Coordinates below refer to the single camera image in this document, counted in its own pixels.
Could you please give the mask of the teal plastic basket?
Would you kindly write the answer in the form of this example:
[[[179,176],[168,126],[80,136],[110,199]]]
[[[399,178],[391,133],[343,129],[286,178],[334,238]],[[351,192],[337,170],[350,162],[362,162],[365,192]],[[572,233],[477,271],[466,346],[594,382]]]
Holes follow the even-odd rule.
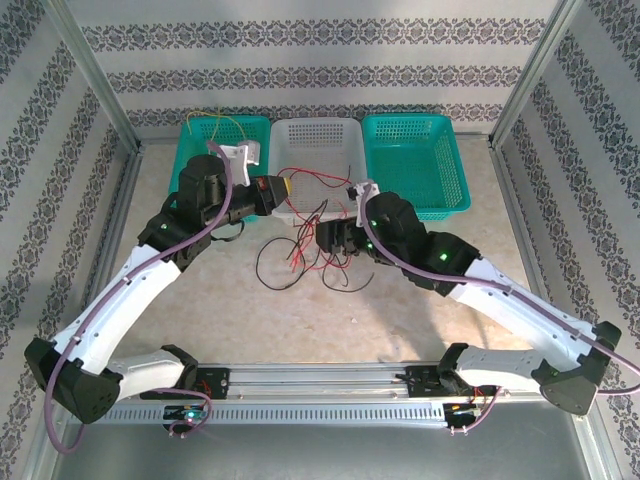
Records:
[[[368,178],[409,201],[425,222],[468,210],[471,195],[451,120],[377,114],[361,122]]]
[[[197,155],[214,155],[223,159],[226,175],[232,181],[228,158],[221,145],[236,146],[245,140],[260,144],[260,164],[249,168],[251,177],[267,175],[269,121],[262,116],[237,116],[227,119],[196,117],[185,122],[177,147],[169,185],[169,195],[178,189],[179,174],[189,159]]]

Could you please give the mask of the aluminium frame post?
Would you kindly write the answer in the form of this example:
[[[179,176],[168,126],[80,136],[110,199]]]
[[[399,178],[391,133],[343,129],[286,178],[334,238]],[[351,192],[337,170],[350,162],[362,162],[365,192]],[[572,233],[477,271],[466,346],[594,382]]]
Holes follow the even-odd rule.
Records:
[[[66,0],[39,0],[129,151],[140,140]]]
[[[557,46],[585,2],[586,0],[558,0],[488,137],[489,146],[492,149],[496,149],[505,141],[531,92],[553,58]]]

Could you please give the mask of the aluminium side rail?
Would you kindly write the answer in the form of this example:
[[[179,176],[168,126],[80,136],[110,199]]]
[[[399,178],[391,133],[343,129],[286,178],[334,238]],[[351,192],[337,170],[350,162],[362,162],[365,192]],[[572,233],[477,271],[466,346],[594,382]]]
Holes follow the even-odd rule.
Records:
[[[81,299],[79,319],[71,323],[72,333],[75,333],[82,324],[87,316],[85,311],[112,278],[144,151],[144,146],[132,151],[119,174],[89,270],[86,288]]]
[[[589,323],[597,321],[598,313],[590,310],[589,303],[575,303],[572,299],[571,285],[565,282],[563,268],[557,258],[557,247],[549,237],[547,222],[541,213],[520,154],[514,152],[508,157],[498,147],[492,149],[490,154],[505,200],[509,203],[509,218],[529,288],[571,317]]]

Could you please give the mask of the aluminium back rail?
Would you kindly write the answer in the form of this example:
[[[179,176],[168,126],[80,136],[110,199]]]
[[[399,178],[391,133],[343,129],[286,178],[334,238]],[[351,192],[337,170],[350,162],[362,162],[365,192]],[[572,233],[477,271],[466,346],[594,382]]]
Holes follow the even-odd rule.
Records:
[[[482,139],[485,141],[491,140],[491,135],[488,133],[482,133],[478,131],[455,131],[455,135],[458,139]],[[176,128],[173,129],[160,129],[158,132],[152,132],[151,136],[139,136],[139,142],[144,146],[151,145],[177,145],[179,143],[180,133]]]

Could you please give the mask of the grey metal shelf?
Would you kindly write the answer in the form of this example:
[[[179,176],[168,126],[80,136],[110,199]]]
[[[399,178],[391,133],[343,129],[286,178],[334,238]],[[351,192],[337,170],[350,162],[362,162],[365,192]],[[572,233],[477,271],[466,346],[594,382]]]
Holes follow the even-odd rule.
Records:
[[[78,450],[40,437],[23,480],[632,480],[598,415],[500,402],[469,433],[419,426],[91,426]]]

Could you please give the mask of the white plastic basket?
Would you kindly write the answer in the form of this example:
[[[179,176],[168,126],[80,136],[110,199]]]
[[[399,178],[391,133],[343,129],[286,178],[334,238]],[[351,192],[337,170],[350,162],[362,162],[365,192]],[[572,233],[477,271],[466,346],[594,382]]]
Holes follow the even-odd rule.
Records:
[[[323,219],[356,214],[346,189],[367,179],[360,123],[351,118],[296,118],[271,127],[269,173],[289,177],[293,192],[274,216],[287,224],[301,221],[322,202]]]

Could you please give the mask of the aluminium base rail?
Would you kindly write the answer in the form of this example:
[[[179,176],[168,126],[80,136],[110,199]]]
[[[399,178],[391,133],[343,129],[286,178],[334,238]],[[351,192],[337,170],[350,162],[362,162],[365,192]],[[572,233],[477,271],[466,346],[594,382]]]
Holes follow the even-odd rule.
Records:
[[[560,378],[530,351],[503,351],[501,357],[511,363],[502,365],[476,356],[479,367],[469,364],[458,371],[461,363],[457,362],[454,371],[473,386],[494,385],[515,392],[541,393],[545,382]],[[81,368],[77,362],[67,362],[56,380],[54,397],[61,404],[100,411],[133,396],[156,399],[202,393],[209,399],[222,400],[239,395],[244,386],[258,388],[263,396],[286,391],[313,396],[338,391],[354,395],[359,390],[388,389],[398,384],[411,397],[406,383],[396,376],[414,366],[437,365],[271,365],[242,370],[200,366],[191,358],[180,360],[161,350],[150,357],[111,362],[97,373]]]

